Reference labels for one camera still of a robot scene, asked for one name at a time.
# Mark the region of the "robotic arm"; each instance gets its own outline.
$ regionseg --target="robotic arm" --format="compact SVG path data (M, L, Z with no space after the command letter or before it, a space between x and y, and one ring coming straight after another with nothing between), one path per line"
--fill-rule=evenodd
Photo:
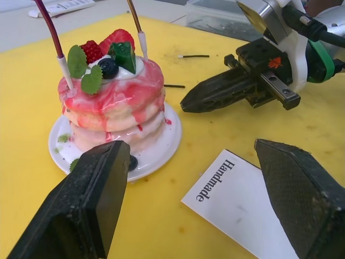
M278 99L286 110L300 103L306 82L321 83L345 71L345 5L315 19L300 0L239 0L263 38L224 58L229 71L199 83L181 101L202 113L246 99L254 108Z

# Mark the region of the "yellow table surface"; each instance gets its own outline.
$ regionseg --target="yellow table surface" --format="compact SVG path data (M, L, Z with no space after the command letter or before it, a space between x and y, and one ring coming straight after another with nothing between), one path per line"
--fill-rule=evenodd
M226 71L223 58L244 42L142 18L149 58L162 68L167 102L180 116L183 138L174 157L156 173L128 184L108 258L254 258L206 222L181 198L222 149L259 166L255 138L299 146L345 186L345 76L308 84L301 104L285 111L273 101L253 109L246 101L204 114L187 114L180 101L198 82ZM130 15L121 15L60 36L64 53L87 40L100 42L113 30L134 35ZM178 59L178 54L210 58ZM61 115L61 71L51 39L0 54L0 258L5 258L46 195L65 174L48 152L49 132Z

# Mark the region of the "white cream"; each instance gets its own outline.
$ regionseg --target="white cream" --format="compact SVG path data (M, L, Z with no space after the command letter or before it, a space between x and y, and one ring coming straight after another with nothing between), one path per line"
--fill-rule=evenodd
M101 61L102 59L105 59L105 58L111 58L111 56L110 55L104 55L103 57L96 60L95 62L90 63L88 65L89 69L87 69L85 71L85 74L90 74L91 68L93 66L97 65L99 61ZM119 67L119 73L116 75L116 77L113 79L103 79L102 84L107 84L113 80L127 80L127 79L132 79L132 78L137 77L144 70L144 61L142 61L141 57L138 57L138 56L135 57L135 66L136 66L135 74L129 72L128 70L124 69L123 67Z

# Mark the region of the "blueberry on plate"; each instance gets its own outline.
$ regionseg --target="blueberry on plate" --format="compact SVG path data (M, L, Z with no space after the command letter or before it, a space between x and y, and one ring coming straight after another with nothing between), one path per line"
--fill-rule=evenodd
M138 166L138 159L135 156L130 155L128 171L133 171L134 169L137 168L137 166Z
M113 79L119 73L119 66L112 58L105 58L98 62L104 79Z

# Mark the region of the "raspberry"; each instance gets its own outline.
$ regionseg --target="raspberry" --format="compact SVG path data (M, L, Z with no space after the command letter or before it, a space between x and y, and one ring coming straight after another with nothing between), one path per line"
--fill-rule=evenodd
M112 43L120 43L120 42L130 42L132 45L133 51L135 50L134 40L130 33L123 29L118 29L110 34L105 40L103 40L99 46L102 50L103 55L108 54L110 45Z
M84 45L80 46L86 54L86 61L88 64L95 62L97 59L103 57L102 50L93 40L88 40Z

